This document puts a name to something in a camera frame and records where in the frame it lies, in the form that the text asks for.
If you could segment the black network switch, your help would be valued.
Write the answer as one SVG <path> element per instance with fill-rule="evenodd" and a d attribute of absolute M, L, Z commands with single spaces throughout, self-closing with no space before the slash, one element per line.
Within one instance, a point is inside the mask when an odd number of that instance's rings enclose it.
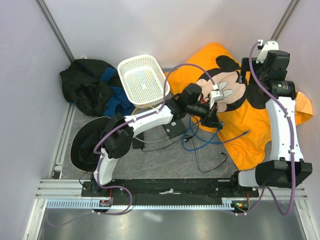
<path fill-rule="evenodd" d="M 162 125 L 169 139 L 176 138 L 180 135 L 183 135 L 187 128 L 182 120 L 176 120 L 168 124 Z"/>

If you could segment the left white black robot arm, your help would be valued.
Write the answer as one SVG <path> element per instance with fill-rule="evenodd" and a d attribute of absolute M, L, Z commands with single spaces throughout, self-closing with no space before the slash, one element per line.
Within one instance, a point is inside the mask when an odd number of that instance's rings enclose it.
<path fill-rule="evenodd" d="M 187 114 L 199 117 L 205 127 L 222 129 L 224 125 L 218 117 L 218 101 L 224 99 L 223 92 L 217 86 L 213 87 L 206 103 L 201 102 L 201 95 L 202 88 L 191 83 L 182 93 L 167 99 L 156 108 L 129 116 L 115 114 L 105 126 L 104 136 L 93 150 L 100 158 L 93 172 L 95 182 L 92 191 L 99 197 L 109 193 L 109 183 L 118 160 L 128 153 L 134 137 L 147 130 L 181 120 Z"/>

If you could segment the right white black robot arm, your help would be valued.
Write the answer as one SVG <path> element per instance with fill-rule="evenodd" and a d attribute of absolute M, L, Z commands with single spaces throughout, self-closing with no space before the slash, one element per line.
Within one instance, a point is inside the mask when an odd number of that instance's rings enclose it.
<path fill-rule="evenodd" d="M 286 80 L 290 54 L 282 50 L 263 50 L 250 61 L 250 75 L 259 89 L 270 99 L 265 103 L 271 129 L 270 160 L 254 169 L 236 173 L 229 184 L 235 197 L 242 196 L 247 187 L 292 188 L 300 185 L 313 171 L 304 161 L 296 130 L 296 86 Z"/>

